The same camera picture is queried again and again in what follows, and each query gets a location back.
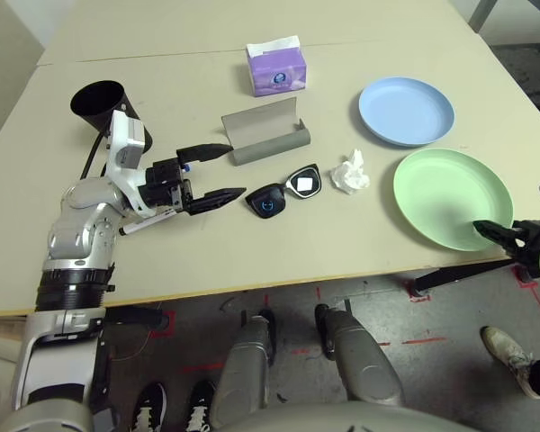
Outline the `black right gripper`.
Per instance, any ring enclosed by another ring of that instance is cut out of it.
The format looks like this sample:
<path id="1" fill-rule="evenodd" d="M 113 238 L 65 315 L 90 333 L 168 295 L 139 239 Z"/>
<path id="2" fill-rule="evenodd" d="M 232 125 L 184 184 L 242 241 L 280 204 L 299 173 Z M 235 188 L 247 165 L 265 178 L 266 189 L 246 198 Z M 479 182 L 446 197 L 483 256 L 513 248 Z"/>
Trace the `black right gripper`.
<path id="1" fill-rule="evenodd" d="M 517 245 L 514 258 L 531 277 L 540 277 L 540 220 L 515 220 L 512 228 L 490 220 L 475 220 L 472 225 L 484 238 L 499 246 Z"/>

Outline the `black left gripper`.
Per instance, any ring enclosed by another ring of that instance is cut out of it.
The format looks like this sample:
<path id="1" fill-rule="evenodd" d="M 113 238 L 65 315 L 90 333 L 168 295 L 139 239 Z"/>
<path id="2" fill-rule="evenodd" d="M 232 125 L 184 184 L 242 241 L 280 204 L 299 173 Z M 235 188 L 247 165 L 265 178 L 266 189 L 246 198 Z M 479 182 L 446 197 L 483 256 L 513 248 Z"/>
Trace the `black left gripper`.
<path id="1" fill-rule="evenodd" d="M 199 144 L 180 148 L 177 157 L 155 162 L 145 170 L 145 183 L 139 187 L 143 202 L 151 208 L 168 206 L 196 215 L 217 210 L 237 200 L 246 191 L 245 187 L 223 188 L 194 199 L 190 181 L 184 179 L 182 166 L 213 160 L 232 150 L 229 144 Z"/>

